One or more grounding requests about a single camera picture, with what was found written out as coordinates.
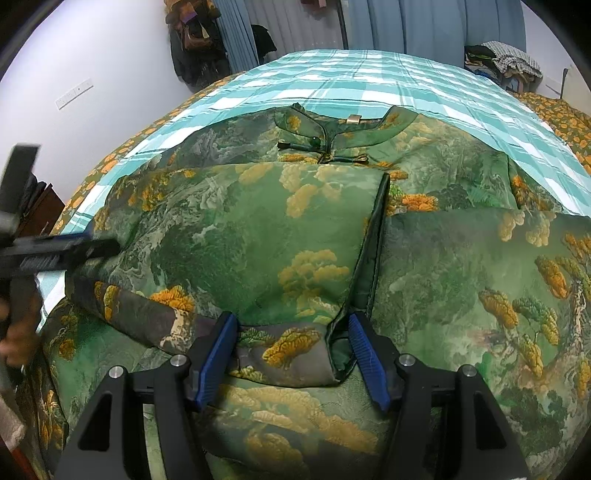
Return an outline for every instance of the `white wall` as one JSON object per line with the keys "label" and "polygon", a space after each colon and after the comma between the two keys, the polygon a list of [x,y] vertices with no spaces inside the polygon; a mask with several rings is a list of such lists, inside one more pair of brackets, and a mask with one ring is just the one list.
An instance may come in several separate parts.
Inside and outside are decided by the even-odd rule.
{"label": "white wall", "polygon": [[[66,201],[104,156],[186,100],[174,74],[163,0],[64,0],[0,82],[0,168],[16,142]],[[58,111],[55,100],[94,87]]]}
{"label": "white wall", "polygon": [[542,68],[544,79],[537,89],[537,93],[558,98],[548,86],[560,91],[564,69],[574,65],[568,52],[549,27],[526,4],[521,2],[525,19],[525,38],[527,53],[530,54]]}

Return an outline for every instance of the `hanging clothes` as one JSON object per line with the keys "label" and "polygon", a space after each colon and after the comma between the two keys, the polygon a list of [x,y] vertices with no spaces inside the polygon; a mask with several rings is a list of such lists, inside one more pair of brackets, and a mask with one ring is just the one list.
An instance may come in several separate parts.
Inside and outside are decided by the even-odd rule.
{"label": "hanging clothes", "polygon": [[269,34],[269,31],[262,25],[251,25],[252,34],[255,37],[256,54],[259,58],[259,63],[262,65],[265,55],[272,51],[277,51],[277,47]]}
{"label": "hanging clothes", "polygon": [[222,36],[210,0],[166,0],[174,71],[185,83],[205,88],[230,74]]}

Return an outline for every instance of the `folded clothes pile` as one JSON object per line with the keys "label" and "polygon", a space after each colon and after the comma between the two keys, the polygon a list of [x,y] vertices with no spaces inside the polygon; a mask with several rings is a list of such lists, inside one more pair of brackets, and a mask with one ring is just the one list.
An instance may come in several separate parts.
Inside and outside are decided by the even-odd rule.
{"label": "folded clothes pile", "polygon": [[542,78],[540,65],[527,53],[505,43],[490,41],[465,47],[465,68],[491,79],[505,90],[529,92]]}

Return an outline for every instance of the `blue curtain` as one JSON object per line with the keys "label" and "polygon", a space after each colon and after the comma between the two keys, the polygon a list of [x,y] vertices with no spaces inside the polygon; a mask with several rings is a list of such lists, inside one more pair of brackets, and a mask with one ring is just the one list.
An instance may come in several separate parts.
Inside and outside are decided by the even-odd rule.
{"label": "blue curtain", "polygon": [[525,51],[520,0],[349,0],[349,48],[408,53],[463,67],[464,46]]}
{"label": "blue curtain", "polygon": [[216,0],[215,4],[222,13],[217,26],[228,51],[232,73],[257,67],[255,39],[244,0]]}

